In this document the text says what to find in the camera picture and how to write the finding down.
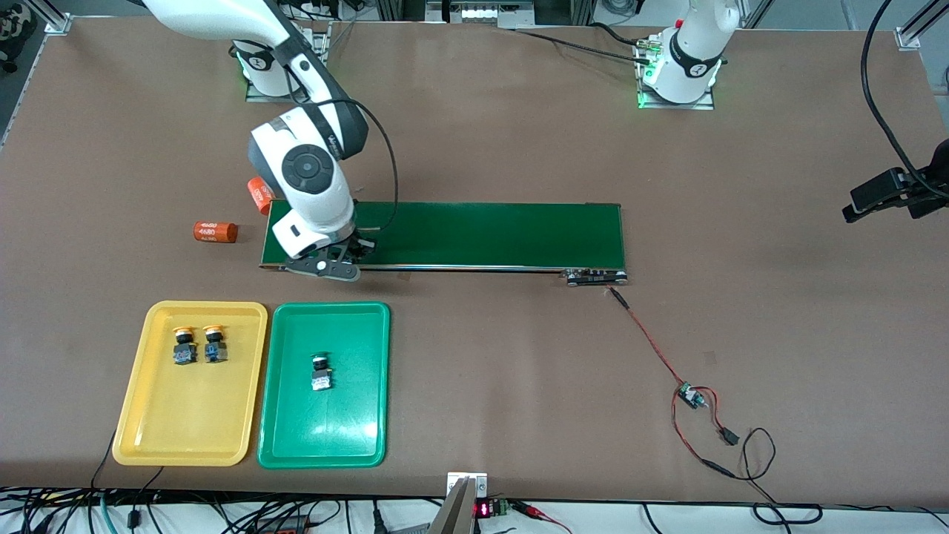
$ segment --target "orange battery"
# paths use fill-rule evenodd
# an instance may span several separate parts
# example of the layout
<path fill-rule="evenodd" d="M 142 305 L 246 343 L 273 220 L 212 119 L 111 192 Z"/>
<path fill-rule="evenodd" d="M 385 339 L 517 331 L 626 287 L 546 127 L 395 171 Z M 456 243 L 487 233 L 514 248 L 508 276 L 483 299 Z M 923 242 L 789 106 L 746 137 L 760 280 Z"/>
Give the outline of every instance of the orange battery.
<path fill-rule="evenodd" d="M 195 239 L 215 243 L 233 243 L 237 241 L 237 225 L 233 222 L 199 220 L 195 223 Z"/>
<path fill-rule="evenodd" d="M 247 190 L 251 192 L 253 203 L 257 204 L 257 211 L 261 215 L 270 215 L 270 201 L 273 200 L 273 190 L 263 178 L 255 177 L 247 182 Z"/>

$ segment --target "brown table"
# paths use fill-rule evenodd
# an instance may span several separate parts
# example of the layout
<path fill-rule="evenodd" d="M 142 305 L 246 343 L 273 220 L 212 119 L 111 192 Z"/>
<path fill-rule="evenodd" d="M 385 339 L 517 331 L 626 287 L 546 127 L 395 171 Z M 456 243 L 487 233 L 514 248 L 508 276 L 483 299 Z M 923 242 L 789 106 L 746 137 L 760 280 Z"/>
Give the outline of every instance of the brown table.
<path fill-rule="evenodd" d="M 626 299 L 680 374 L 721 393 L 726 425 L 771 431 L 775 498 L 949 505 L 946 215 L 840 214 L 898 163 L 860 93 L 862 40 L 739 32 L 714 112 L 638 110 L 628 64 L 477 25 L 360 24 L 331 67 L 388 128 L 404 200 L 621 202 Z M 286 106 L 244 104 L 227 47 L 148 18 L 49 39 L 0 156 L 0 484 L 87 484 L 159 300 L 379 299 L 393 312 L 380 467 L 265 471 L 250 453 L 157 486 L 438 495 L 469 469 L 523 497 L 760 499 L 681 445 L 674 381 L 602 289 L 258 269 L 247 139 Z M 925 164 L 945 131 L 919 57 L 881 35 L 870 74 Z M 344 164 L 358 198 L 390 198 L 388 164 L 373 133 Z M 199 219 L 239 223 L 239 242 L 194 241 Z M 680 414 L 702 454 L 737 468 L 707 412 Z M 110 460 L 100 484 L 153 472 Z"/>

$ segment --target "wire connector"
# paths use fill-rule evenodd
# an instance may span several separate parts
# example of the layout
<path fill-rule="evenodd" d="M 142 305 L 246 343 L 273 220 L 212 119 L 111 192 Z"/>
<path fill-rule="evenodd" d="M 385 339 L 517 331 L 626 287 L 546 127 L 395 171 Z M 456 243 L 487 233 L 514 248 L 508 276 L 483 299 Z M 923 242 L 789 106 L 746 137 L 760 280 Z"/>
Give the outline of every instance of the wire connector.
<path fill-rule="evenodd" d="M 49 526 L 53 522 L 54 515 L 56 514 L 52 513 L 52 514 L 47 515 L 45 518 L 43 518 L 43 520 L 38 525 L 36 525 L 36 528 L 33 528 L 32 530 L 30 530 L 30 533 L 31 534 L 47 534 L 49 532 Z"/>
<path fill-rule="evenodd" d="M 721 439 L 725 440 L 725 443 L 730 446 L 738 445 L 738 434 L 725 427 L 722 427 L 718 431 L 721 433 Z"/>
<path fill-rule="evenodd" d="M 375 526 L 372 534 L 389 534 L 389 529 L 385 527 L 385 521 L 382 520 L 382 513 L 378 508 L 372 511 L 372 523 Z"/>
<path fill-rule="evenodd" d="M 539 509 L 531 505 L 528 505 L 527 503 L 523 501 L 512 501 L 509 499 L 508 503 L 511 504 L 511 509 L 513 509 L 516 512 L 520 512 L 530 517 L 531 519 L 541 520 L 541 517 L 544 515 L 544 512 L 540 511 Z"/>
<path fill-rule="evenodd" d="M 662 43 L 651 39 L 640 39 L 636 42 L 636 48 L 640 50 L 651 50 L 654 52 L 662 51 Z"/>
<path fill-rule="evenodd" d="M 685 404 L 689 405 L 692 410 L 697 410 L 700 406 L 708 406 L 705 404 L 705 397 L 688 382 L 682 382 L 679 387 L 679 398 L 685 401 Z"/>
<path fill-rule="evenodd" d="M 702 464 L 705 464 L 706 467 L 709 467 L 715 471 L 718 471 L 719 473 L 727 476 L 728 478 L 735 478 L 735 479 L 738 478 L 730 470 L 726 469 L 725 467 L 720 466 L 719 464 L 716 464 L 712 460 L 706 460 L 705 458 L 702 458 L 700 462 Z"/>
<path fill-rule="evenodd" d="M 140 524 L 141 524 L 141 512 L 139 512 L 138 510 L 132 510 L 128 512 L 128 517 L 125 518 L 125 526 L 128 527 L 129 530 L 133 530 L 135 529 L 136 526 L 139 526 Z"/>
<path fill-rule="evenodd" d="M 616 298 L 617 302 L 620 303 L 620 306 L 623 306 L 627 311 L 629 310 L 629 304 L 626 302 L 626 299 L 620 295 L 620 292 L 613 289 L 613 286 L 606 286 L 606 289 L 613 294 L 613 297 Z"/>

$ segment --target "digital display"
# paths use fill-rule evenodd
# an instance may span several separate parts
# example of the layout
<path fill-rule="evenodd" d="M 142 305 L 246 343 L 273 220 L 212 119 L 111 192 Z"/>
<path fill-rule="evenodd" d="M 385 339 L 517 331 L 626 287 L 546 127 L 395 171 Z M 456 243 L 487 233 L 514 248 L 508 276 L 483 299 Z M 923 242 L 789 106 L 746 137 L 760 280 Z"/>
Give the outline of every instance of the digital display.
<path fill-rule="evenodd" d="M 484 519 L 492 517 L 492 511 L 494 506 L 491 501 L 481 501 L 478 504 L 474 505 L 474 516 L 477 519 Z"/>

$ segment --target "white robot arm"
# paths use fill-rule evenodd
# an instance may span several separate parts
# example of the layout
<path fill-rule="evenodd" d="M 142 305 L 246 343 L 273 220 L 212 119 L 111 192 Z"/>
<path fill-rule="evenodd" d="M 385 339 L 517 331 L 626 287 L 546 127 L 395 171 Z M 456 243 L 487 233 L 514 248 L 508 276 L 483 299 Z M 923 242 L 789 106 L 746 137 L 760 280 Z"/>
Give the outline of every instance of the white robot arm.
<path fill-rule="evenodd" d="M 359 108 L 273 0 L 144 0 L 165 26 L 209 40 L 246 42 L 270 51 L 307 92 L 303 104 L 251 133 L 248 156 L 292 208 L 273 225 L 290 258 L 346 241 L 353 235 L 353 199 L 338 160 L 363 150 L 368 125 Z M 354 280 L 352 266 L 339 278 Z M 333 276 L 330 272 L 312 273 Z"/>
<path fill-rule="evenodd" d="M 651 37 L 661 48 L 647 54 L 653 64 L 642 82 L 669 102 L 695 102 L 715 83 L 721 53 L 739 19 L 736 0 L 689 0 L 681 27 Z"/>

